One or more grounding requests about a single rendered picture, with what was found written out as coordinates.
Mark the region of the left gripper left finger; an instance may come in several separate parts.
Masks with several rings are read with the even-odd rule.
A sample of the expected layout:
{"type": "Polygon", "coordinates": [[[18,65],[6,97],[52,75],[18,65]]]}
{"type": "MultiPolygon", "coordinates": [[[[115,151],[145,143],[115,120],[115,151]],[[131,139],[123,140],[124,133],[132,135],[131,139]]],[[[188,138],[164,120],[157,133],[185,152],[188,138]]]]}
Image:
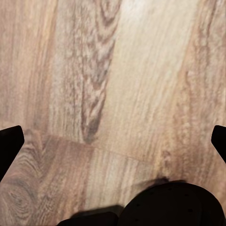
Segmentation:
{"type": "Polygon", "coordinates": [[[24,144],[20,125],[0,130],[0,181],[24,144]]]}

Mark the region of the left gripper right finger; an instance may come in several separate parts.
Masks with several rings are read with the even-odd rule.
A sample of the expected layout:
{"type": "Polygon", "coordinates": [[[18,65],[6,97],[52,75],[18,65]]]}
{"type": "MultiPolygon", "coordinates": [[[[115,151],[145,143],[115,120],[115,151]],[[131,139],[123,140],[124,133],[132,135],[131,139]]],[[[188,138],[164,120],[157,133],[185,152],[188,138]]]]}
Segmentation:
{"type": "Polygon", "coordinates": [[[226,127],[216,125],[212,132],[211,142],[226,163],[226,127]]]}

